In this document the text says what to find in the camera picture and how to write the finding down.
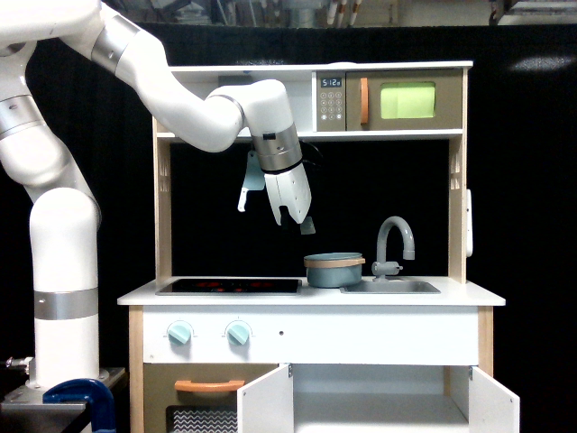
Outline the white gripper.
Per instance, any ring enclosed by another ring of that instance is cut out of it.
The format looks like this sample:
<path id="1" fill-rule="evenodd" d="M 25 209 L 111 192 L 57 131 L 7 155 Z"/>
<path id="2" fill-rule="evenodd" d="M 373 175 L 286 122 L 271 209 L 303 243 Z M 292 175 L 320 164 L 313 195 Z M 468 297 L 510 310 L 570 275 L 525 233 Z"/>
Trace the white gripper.
<path id="1" fill-rule="evenodd" d="M 282 230 L 289 230 L 291 218 L 299 225 L 302 235 L 314 235 L 315 224 L 307 213 L 311 204 L 311 191 L 302 163 L 281 172 L 265 173 L 265 186 L 275 221 Z"/>

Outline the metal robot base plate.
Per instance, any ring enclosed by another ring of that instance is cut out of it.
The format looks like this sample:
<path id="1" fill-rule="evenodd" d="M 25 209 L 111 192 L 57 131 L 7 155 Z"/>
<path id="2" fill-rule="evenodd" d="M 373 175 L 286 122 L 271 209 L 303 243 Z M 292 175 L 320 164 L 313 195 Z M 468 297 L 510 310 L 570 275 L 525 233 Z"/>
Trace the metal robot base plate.
<path id="1" fill-rule="evenodd" d="M 85 402 L 47 403 L 47 390 L 35 381 L 35 362 L 31 357 L 10 357 L 1 362 L 1 430 L 3 432 L 93 432 L 89 407 Z M 127 388 L 125 369 L 108 368 L 96 378 L 114 396 Z"/>

